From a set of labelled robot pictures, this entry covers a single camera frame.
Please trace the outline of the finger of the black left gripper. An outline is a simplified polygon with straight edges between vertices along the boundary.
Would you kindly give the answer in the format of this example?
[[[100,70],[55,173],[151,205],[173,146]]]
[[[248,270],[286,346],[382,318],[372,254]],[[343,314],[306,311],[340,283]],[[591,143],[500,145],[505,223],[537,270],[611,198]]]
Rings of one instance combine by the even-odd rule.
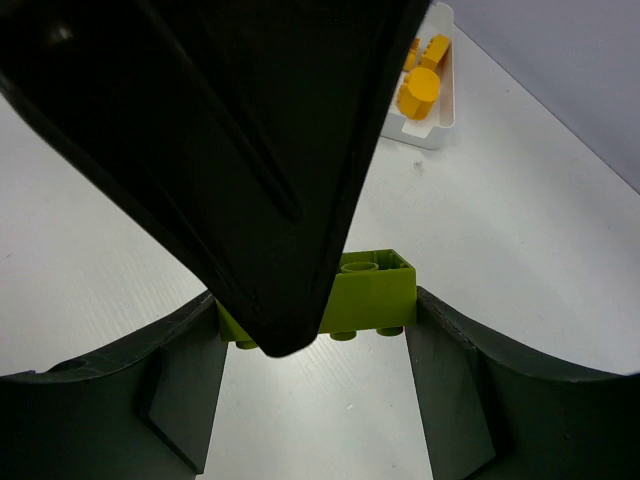
[[[312,343],[425,1],[5,1],[1,92],[269,356]]]

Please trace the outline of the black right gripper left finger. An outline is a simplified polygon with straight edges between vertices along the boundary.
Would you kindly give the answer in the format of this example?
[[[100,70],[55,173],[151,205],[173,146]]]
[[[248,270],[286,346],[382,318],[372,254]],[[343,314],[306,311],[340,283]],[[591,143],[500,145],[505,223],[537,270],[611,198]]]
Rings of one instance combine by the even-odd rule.
[[[196,478],[226,353],[205,292],[45,372],[2,376],[2,478]]]

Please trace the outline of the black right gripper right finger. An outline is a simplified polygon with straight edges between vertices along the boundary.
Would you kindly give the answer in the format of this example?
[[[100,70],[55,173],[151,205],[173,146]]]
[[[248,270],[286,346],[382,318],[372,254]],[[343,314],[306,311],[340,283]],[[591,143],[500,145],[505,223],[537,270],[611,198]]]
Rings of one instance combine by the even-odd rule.
[[[550,356],[423,288],[406,340],[436,479],[636,479],[639,377]]]

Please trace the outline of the long green lego brick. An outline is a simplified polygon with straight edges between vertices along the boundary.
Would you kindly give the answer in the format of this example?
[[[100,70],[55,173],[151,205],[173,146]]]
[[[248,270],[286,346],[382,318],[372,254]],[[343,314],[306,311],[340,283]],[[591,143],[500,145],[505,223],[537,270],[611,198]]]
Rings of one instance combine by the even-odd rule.
[[[392,249],[251,252],[208,285],[224,310],[223,340],[252,342],[275,358],[320,334],[400,329],[416,317],[416,270]]]

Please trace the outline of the yellow curved lego brick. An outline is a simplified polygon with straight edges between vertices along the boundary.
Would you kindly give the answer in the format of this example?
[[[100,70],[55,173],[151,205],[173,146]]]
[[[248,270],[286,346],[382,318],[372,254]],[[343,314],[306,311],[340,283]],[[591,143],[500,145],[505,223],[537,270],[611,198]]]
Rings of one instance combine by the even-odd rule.
[[[426,68],[416,67],[409,71],[399,87],[396,106],[410,120],[424,120],[440,91],[440,78]]]

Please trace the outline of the long yellow lego brick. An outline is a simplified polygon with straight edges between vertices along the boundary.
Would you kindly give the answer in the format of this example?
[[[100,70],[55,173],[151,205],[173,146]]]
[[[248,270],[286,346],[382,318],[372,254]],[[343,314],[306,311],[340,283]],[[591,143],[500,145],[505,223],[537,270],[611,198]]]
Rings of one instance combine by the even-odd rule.
[[[435,71],[446,55],[450,43],[450,38],[445,35],[437,34],[432,37],[424,49],[418,65],[422,68]]]

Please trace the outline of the yellow square lego brick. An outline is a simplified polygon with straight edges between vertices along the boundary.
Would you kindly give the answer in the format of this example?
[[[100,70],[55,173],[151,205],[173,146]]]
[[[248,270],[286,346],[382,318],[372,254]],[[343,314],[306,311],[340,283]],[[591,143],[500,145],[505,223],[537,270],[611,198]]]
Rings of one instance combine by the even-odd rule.
[[[419,37],[415,37],[412,41],[412,44],[410,46],[410,49],[408,51],[407,57],[405,59],[405,62],[403,64],[402,70],[404,72],[409,72],[411,71],[414,66],[416,65],[416,61],[418,58],[418,53],[419,53],[419,45],[420,45],[420,38]]]

